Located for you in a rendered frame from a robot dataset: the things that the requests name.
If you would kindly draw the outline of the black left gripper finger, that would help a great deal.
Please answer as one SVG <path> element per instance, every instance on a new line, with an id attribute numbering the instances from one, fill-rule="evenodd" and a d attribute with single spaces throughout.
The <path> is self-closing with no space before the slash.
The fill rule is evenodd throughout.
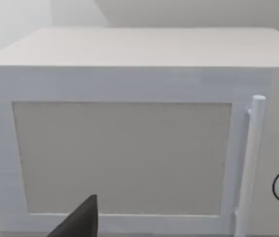
<path id="1" fill-rule="evenodd" d="M 46 237 L 97 237 L 97 195 L 90 195 Z"/>

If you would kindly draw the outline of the pale microwave door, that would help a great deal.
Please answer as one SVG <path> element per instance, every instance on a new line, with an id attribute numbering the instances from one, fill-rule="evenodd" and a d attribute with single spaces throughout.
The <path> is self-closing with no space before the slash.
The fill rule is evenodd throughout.
<path id="1" fill-rule="evenodd" d="M 99 196 L 118 234 L 232 233 L 245 108 L 271 72 L 0 67 L 0 231 L 49 232 Z"/>

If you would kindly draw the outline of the pale microwave oven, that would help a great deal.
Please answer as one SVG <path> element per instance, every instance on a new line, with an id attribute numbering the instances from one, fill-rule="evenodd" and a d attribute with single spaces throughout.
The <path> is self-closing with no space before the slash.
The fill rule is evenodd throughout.
<path id="1" fill-rule="evenodd" d="M 279 236 L 279 31 L 267 28 L 47 28 L 0 51 L 0 67 L 241 68 L 271 72 L 249 213 L 248 236 Z M 234 236 L 246 140 L 238 167 Z"/>

